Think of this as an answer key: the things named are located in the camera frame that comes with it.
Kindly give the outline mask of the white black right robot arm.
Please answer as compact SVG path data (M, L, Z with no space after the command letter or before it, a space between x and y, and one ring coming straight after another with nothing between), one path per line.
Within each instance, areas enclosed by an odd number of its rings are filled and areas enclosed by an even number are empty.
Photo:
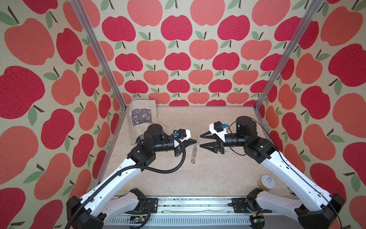
M258 136L258 122L248 116L235 121L236 132L229 133L229 127L220 121L209 125L201 138L213 142L200 147L214 153L224 153L225 148L242 147L247 156L274 173L298 197L297 200L276 196L261 188L255 188L242 204L232 203L234 208L245 208L257 214L270 210L299 222L304 229L329 229L339 218L345 200L339 194L330 194L307 178L268 139Z

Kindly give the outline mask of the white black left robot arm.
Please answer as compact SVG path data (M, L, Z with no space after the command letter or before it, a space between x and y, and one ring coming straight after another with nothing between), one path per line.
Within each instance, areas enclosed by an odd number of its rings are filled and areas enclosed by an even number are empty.
M98 186L82 195L72 196L66 204L67 224L70 229L101 229L106 222L124 213L143 214L146 196L139 189L132 189L119 198L114 196L134 177L143 171L158 174L176 172L184 163L186 148L196 144L187 129L175 130L171 135L163 131L159 124L151 124L144 137L130 151L122 164ZM156 159L157 152L173 151L181 156L179 164L169 170L155 169L150 164Z

